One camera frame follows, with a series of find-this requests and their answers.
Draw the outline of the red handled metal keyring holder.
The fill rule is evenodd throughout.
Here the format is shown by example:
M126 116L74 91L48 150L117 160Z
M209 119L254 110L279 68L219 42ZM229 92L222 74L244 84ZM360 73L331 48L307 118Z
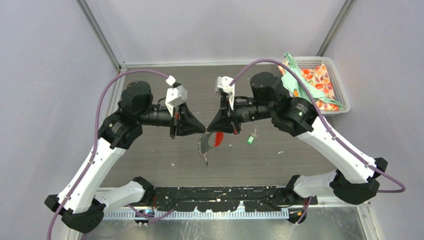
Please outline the red handled metal keyring holder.
M197 140L197 146L198 146L198 154L199 156L204 159L204 162L206 166L208 166L208 152L218 146L222 143L224 139L224 133L217 131L217 132L205 132L199 135Z

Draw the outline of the key with green tag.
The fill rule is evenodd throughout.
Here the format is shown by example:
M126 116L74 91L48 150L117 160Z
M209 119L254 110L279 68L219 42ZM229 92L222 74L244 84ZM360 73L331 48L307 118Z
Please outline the key with green tag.
M248 144L248 145L251 145L257 137L258 137L258 129L257 129L257 128L255 128L255 129L253 130L253 132L250 134L250 136L248 137L248 139L247 139L247 141L246 141L246 142L247 142L247 144Z

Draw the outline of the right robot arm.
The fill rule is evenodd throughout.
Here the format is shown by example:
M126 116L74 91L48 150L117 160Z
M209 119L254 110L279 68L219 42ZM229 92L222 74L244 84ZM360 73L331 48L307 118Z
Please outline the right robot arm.
M235 85L228 76L219 76L215 91L220 95L219 111L209 132L238 134L242 123L270 119L274 127L309 144L329 160L335 170L325 174L294 175L284 195L291 205L299 205L311 196L336 196L352 204L362 204L375 197L380 188L378 177L388 162L370 157L350 143L341 144L336 131L306 99L292 97L282 80L270 72L250 79L252 97L235 96Z

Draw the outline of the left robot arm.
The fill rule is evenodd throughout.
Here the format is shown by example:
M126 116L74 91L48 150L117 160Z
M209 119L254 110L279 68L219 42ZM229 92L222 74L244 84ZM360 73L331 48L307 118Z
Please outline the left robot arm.
M166 91L165 104L154 104L151 86L134 81L121 93L118 110L99 127L92 150L69 185L57 195L49 195L45 205L58 212L62 222L75 231L87 234L105 215L119 208L138 203L153 203L155 188L143 177L108 193L97 190L112 166L143 133L142 127L167 127L172 138L201 134L205 126L189 111L187 90L174 83Z

